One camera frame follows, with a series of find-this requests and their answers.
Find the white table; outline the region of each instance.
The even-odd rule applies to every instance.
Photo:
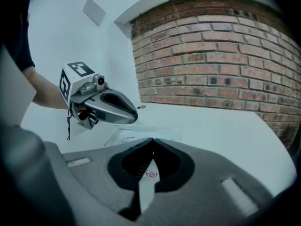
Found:
[[[216,152],[251,174],[276,196],[296,178],[294,164],[273,131],[253,112],[143,103],[136,126],[169,127],[182,143]],[[102,148],[118,126],[99,123],[58,145],[62,153]]]

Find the black sleeve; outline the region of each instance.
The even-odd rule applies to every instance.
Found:
[[[29,50],[29,43],[28,43],[28,22],[23,30],[22,35],[22,45],[19,52],[19,55],[16,59],[16,64],[21,71],[33,66],[35,67],[34,62],[32,61],[32,57]]]

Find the red logo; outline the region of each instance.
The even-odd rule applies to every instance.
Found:
[[[146,176],[149,178],[155,178],[157,176],[157,173],[156,172],[146,173]]]

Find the brick wall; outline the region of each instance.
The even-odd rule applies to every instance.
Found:
[[[141,101],[254,111],[289,147],[301,122],[301,48],[250,0],[174,0],[132,21]]]

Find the black strap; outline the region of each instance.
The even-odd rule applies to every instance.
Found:
[[[67,137],[67,141],[70,140],[70,118],[72,117],[72,115],[69,116],[69,110],[68,110],[68,115],[67,115],[67,125],[68,125],[68,137]]]

